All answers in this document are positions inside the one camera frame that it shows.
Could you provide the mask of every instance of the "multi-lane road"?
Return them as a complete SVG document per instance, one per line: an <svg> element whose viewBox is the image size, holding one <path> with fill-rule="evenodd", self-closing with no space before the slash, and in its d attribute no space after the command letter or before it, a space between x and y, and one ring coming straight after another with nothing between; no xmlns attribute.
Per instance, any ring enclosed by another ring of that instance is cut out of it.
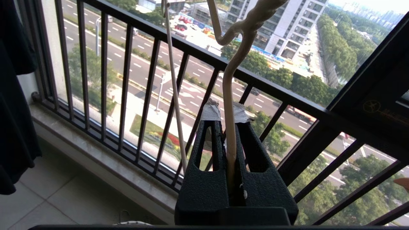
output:
<svg viewBox="0 0 409 230"><path fill-rule="evenodd" d="M69 16L77 16L77 10L76 10L76 5L72 3L71 1L64 0L63 1L63 12L64 15L69 15ZM85 23L89 26L95 26L95 21L99 17L99 15L85 10ZM79 43L79 32L78 32L78 26L68 20L65 21L65 35L66 35L66 42L67 42L67 48L68 52L72 49L74 44ZM110 23L108 25L108 35L110 37L113 37L119 41L126 42L126 29L116 23ZM90 31L87 31L86 34L86 45L88 48L95 50L95 34L93 34ZM152 45L153 42L145 39L143 37L140 37L138 35L133 37L132 40L132 46L133 48L139 49L141 52L146 52L148 55L152 54ZM108 63L112 65L114 70L116 70L118 73L123 73L124 70L124 49L113 44L109 43L108 44ZM175 59L175 64L178 65L181 62L183 52L174 49L173 50L174 54L174 59ZM160 50L159 50L159 57L160 60L162 60L164 63L169 64L169 50L168 46L166 43L162 42L160 44ZM147 79L148 79L148 72L149 72L149 66L150 62L138 57L136 55L132 55L131 57L131 68L129 69L130 71L130 79L132 81L137 82L140 85L146 85ZM155 70L155 78L153 82L153 92L159 93L160 89L160 83L161 83L161 76L166 73L167 71L157 67ZM189 57L189 62L186 68L186 72L189 73L191 77L197 77L199 81L203 81L206 84L209 83L209 80L211 78L211 75L213 73L213 69L206 65L205 63L201 62L195 57ZM241 95L244 92L243 86L234 82L232 84L233 88L233 99L234 100L239 100ZM215 89L218 91L222 92L222 79L218 79L215 84ZM133 95L139 97L139 98L144 98L145 96L145 91L143 91L140 88L130 86L129 87L129 92L131 92ZM171 82L166 82L163 85L162 89L162 96L171 99L173 94L172 94L172 85ZM186 110L190 110L193 113L198 113L200 104L202 103L203 97L205 94L205 90L203 90L200 87L197 87L188 81L183 81L182 88L180 91L180 105ZM219 108L221 111L221 117L222 117L222 123L224 120L224 110L223 110L223 99L220 97L217 97L215 95L212 95L212 98L216 101L219 101ZM265 112L269 116L273 116L275 112L278 109L279 106L279 101L273 101L268 97L265 97L264 95L252 95L250 94L248 99L245 102L245 106L251 105L255 110L261 110ZM168 111L169 110L169 105L167 103L161 102L159 108L163 111ZM195 121L195 117L188 115L186 113L182 113L182 121L186 123L189 126L193 126L193 123ZM297 131L300 131L302 133L306 132L310 124L307 122L300 120L299 118L284 112L279 119L279 122L282 122L292 128L294 128ZM298 138L295 136L292 136L288 133L286 133L285 140L289 141L291 146L294 146ZM336 138L333 143L331 143L330 147L333 149L336 149L338 152L342 152L344 148L346 148L348 145L350 145L354 141L353 138L349 138L346 140L342 140L341 138ZM389 157L388 155L381 153L375 149L373 149L370 146L364 146L362 147L359 151L357 151L352 158L358 158L358 157L366 157L370 154L375 155L377 158L386 160L389 163L392 163L395 161L395 159ZM323 157L327 160L327 164L332 162L332 160L335 159L334 156L323 153ZM409 177L409 168L405 168L401 172L405 176ZM341 180L341 175L339 174L339 171L335 171L329 178L335 185L341 185L344 182Z"/></svg>

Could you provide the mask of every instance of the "white apartment building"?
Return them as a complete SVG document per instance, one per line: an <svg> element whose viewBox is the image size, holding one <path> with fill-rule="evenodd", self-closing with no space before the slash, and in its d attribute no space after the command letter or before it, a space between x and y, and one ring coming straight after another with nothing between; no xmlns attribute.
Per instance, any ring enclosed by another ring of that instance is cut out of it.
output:
<svg viewBox="0 0 409 230"><path fill-rule="evenodd" d="M317 22L329 0L289 0L258 30L253 45L292 59ZM243 20L257 0L232 0L226 27Z"/></svg>

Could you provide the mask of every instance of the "balcony railing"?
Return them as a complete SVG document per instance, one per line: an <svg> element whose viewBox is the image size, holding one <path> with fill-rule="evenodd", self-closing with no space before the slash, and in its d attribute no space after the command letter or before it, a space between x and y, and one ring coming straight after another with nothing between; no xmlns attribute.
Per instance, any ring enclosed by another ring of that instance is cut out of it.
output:
<svg viewBox="0 0 409 230"><path fill-rule="evenodd" d="M63 101L58 98L56 91L56 82L54 80L52 71L52 62L50 56L50 50L47 41L46 33L56 33L54 31L47 31L44 20L44 12L41 1L31 1L29 4L24 5L27 8L27 12L33 12L28 14L26 19L30 25L31 36L33 37L33 43L36 46L36 50L39 55L39 59L42 61L39 73L37 73L37 80L39 85L39 97L38 101L50 109L64 120L70 122L90 137L98 140L118 155L127 159L135 166L141 168L146 173L156 178L160 182L166 184L171 189L179 191L183 182L183 176L181 175L182 165L176 170L161 163L161 158L164 152L166 139L169 134L171 121L174 111L173 99L170 103L170 109L167 114L166 125L163 129L163 135L161 137L159 151L157 157L154 158L146 153L142 149L143 139L145 135L145 129L147 124L149 104L151 101L151 92L153 90L153 81L155 77L155 69L157 67L160 42L167 42L166 32L149 22L146 22L129 12L126 12L117 6L109 4L103 0L78 0L78 27L79 27L79 43L81 53L81 73L82 73L82 89L83 89L83 111L74 107L72 100L72 88L70 84L70 70L67 54L66 34L64 30L64 18L61 0L55 0L56 15L58 22L58 33L60 36L60 45L62 51L63 60L63 73L65 78L67 101ZM95 9L101 11L101 122L96 122L90 118L90 104L88 95L88 75L86 66L86 45L85 45L85 20L84 20L84 4L88 4ZM122 96L121 96L121 110L120 110L120 123L119 133L111 132L107 128L107 50L108 50L108 16L112 16L127 24L126 37L125 37L125 55L124 55L124 74L122 77ZM154 38L152 45L151 62L149 66L149 74L146 81L146 94L144 97L143 112L140 122L139 139L137 142L130 142L124 138L125 129L125 117L126 117L126 105L128 99L128 86L130 76L130 59L132 55L132 42L133 42L133 28L144 31L148 35ZM180 62L180 70L177 77L178 90L181 88L181 84L185 77L185 70L190 57L195 57L214 68L211 75L210 82L203 96L202 103L200 105L199 112L194 121L192 131L186 142L186 152L189 152L192 142L195 138L195 132L198 128L202 109L204 104L208 101L213 91L213 88L217 82L217 77L220 71L223 71L227 62L220 57L198 48L185 40L174 37L173 46L183 52L183 57ZM253 88L265 92L267 95L281 101L277 112L271 118L270 122L260 135L260 140L264 141L273 126L277 123L280 115L286 110L288 105L298 108L301 111L316 118L315 123L304 134L295 147L289 152L289 154L279 163L277 169L282 176L282 179L287 185L290 185L308 166L316 159L321 152L333 141L340 132L345 132L356 138L355 142L348 146L335 160L333 160L318 176L316 176L307 186L305 186L300 192L295 195L296 202L299 202L307 196L314 188L316 188L322 181L324 181L331 173L333 173L339 166L341 166L349 157L351 157L358 149L360 149L365 143L377 146L379 143L383 143L378 136L374 135L370 131L352 123L351 121L344 119L342 116L335 112L332 112L326 108L323 108L315 103L308 101L307 99L295 94L294 92L280 87L265 78L259 77L245 69L239 68L234 77L247 84L243 95L240 98L240 103L244 104ZM206 170L209 170L212 164L212 159L207 163ZM323 213L314 224L322 224L329 218L336 215L345 207L362 197L364 194L375 188L386 179L390 178L395 173L399 172L406 165L400 161L395 161L383 171L372 177L366 183L361 185L347 197L342 199L338 204L331 207L325 213ZM392 210L384 216L372 221L371 225L384 225L403 214L409 212L409 205L407 203L401 205L396 210Z"/></svg>

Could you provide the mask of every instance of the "tiled floor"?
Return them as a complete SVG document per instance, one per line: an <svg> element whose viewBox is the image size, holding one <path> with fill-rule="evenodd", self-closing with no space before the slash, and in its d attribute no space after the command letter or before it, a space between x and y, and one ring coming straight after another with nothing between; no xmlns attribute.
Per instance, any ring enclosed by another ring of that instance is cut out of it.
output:
<svg viewBox="0 0 409 230"><path fill-rule="evenodd" d="M40 144L43 157L16 183L17 192L0 195L0 229L129 220L164 224L45 141Z"/></svg>

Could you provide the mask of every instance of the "black cloth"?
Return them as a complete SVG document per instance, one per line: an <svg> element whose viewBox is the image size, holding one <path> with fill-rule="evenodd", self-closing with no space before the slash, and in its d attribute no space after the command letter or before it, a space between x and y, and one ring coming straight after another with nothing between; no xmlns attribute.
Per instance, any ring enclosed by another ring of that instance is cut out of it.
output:
<svg viewBox="0 0 409 230"><path fill-rule="evenodd" d="M0 194L14 184L41 156L27 101L17 75L37 68L13 0L0 0Z"/></svg>

